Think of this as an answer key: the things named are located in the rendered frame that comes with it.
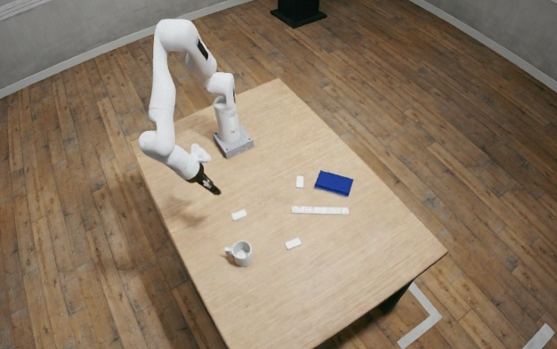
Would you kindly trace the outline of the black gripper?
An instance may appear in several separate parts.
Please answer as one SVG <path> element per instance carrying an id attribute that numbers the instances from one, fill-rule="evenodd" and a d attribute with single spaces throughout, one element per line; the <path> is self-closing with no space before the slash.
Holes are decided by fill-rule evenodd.
<path id="1" fill-rule="evenodd" d="M 208 180 L 210 182 L 208 182 Z M 204 166 L 201 163 L 199 164 L 199 170 L 197 174 L 193 178 L 185 181 L 188 183 L 198 183 L 199 185 L 202 185 L 206 190 L 209 190 L 214 195 L 216 195 L 219 192 L 217 196 L 220 196 L 222 193 L 222 191 L 220 191 L 220 189 L 217 188 L 217 186 L 214 186 L 214 182 L 210 178 L 208 178 L 207 175 L 204 173 Z"/>

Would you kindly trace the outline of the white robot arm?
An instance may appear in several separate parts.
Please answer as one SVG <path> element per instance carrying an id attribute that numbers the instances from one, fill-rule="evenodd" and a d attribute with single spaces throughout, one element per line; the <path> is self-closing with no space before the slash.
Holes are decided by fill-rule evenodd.
<path id="1" fill-rule="evenodd" d="M 167 67 L 168 52 L 189 53 L 186 55 L 186 66 L 206 92 L 214 96 L 224 95 L 214 100 L 214 111 L 220 138 L 227 143 L 240 137 L 234 77 L 231 73 L 215 72 L 216 61 L 192 22 L 161 20 L 157 24 L 149 104 L 149 119 L 156 122 L 157 131 L 141 134 L 139 147 L 146 156 L 165 164 L 182 179 L 189 180 L 197 174 L 199 164 L 208 163 L 211 157 L 196 143 L 190 148 L 192 156 L 175 145 L 173 115 L 176 92 Z"/>

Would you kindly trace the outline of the grey mug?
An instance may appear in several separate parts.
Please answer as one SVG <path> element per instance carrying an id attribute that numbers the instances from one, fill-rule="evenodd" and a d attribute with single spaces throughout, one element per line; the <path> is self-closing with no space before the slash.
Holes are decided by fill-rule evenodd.
<path id="1" fill-rule="evenodd" d="M 253 251 L 251 248 L 250 253 L 250 244 L 246 241 L 239 241 L 236 242 L 232 248 L 225 248 L 226 256 L 234 256 L 235 262 L 239 266 L 248 266 L 253 262 L 254 256 Z M 233 254 L 232 254 L 233 249 Z M 246 258 L 238 258 L 238 257 L 246 257 Z"/>

